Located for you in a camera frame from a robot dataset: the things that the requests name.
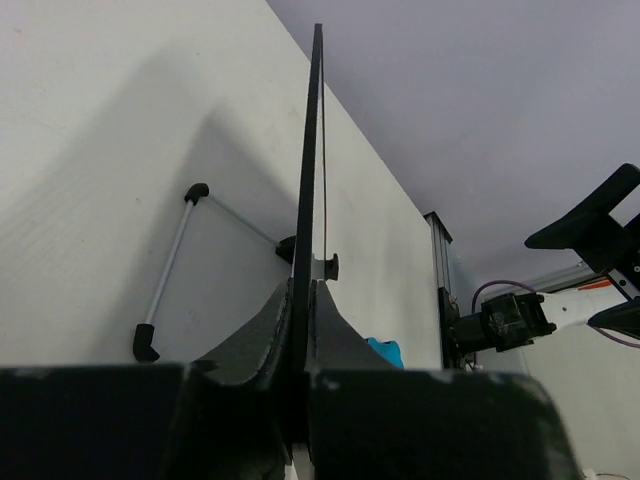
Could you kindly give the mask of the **small black-framed whiteboard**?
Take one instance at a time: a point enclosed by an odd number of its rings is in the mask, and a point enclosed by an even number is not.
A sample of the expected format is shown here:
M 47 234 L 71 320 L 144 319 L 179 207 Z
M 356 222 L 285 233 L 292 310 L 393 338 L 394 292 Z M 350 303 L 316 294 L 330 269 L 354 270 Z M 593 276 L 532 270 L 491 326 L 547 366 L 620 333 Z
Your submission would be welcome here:
M 290 295 L 290 435 L 294 444 L 302 444 L 308 439 L 308 379 L 305 363 L 312 299 L 315 168 L 322 61 L 323 25 L 317 23 L 314 25 L 310 60 Z

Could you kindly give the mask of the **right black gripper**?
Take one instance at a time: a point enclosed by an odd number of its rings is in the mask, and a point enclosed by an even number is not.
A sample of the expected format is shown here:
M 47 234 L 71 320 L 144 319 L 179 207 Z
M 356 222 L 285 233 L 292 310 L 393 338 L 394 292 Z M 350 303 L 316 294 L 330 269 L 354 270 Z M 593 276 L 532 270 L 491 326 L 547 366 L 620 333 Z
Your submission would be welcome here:
M 630 300 L 600 311 L 589 325 L 635 340 L 640 329 L 639 214 L 622 225 L 610 212 L 638 186 L 639 168 L 625 163 L 562 218 L 525 241 L 527 248 L 537 250 L 573 249 L 578 244 L 585 263 Z

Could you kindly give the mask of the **blue bone-shaped eraser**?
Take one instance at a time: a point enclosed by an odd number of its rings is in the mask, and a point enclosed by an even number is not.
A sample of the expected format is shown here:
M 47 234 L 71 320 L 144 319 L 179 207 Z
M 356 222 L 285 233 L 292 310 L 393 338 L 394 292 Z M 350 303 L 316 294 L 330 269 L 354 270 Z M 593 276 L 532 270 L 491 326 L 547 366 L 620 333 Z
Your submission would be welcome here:
M 403 369 L 404 362 L 399 344 L 394 341 L 380 341 L 374 337 L 366 339 L 367 344 L 384 360 L 396 368 Z

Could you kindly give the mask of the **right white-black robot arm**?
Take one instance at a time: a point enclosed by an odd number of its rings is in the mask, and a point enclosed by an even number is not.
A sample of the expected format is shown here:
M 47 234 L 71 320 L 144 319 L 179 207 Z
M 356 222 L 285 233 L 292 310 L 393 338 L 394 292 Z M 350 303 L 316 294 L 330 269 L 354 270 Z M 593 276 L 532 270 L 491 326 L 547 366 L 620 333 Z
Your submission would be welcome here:
M 503 352 L 532 344 L 534 339 L 575 325 L 587 325 L 614 339 L 639 344 L 639 220 L 619 224 L 611 211 L 639 185 L 638 167 L 625 163 L 560 219 L 532 234 L 526 247 L 569 249 L 621 295 L 613 304 L 606 289 L 581 287 L 561 293 L 528 289 L 507 293 L 462 316 L 446 292 L 439 293 L 442 352 L 451 359 L 495 349 Z

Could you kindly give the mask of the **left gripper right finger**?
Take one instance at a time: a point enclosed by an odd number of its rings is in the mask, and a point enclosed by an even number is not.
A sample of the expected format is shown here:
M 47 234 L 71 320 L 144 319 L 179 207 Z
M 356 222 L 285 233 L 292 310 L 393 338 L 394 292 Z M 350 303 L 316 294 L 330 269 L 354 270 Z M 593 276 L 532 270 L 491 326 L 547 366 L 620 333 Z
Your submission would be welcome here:
M 517 374 L 388 363 L 316 287 L 309 448 L 318 479 L 578 479 L 560 415 Z

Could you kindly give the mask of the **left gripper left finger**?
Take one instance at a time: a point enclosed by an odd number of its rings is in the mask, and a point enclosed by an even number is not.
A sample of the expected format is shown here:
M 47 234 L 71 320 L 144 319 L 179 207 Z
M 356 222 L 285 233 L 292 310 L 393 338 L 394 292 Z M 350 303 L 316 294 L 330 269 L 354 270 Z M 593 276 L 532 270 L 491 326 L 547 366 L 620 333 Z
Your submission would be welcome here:
M 2 477 L 282 477 L 289 290 L 193 362 L 3 369 Z

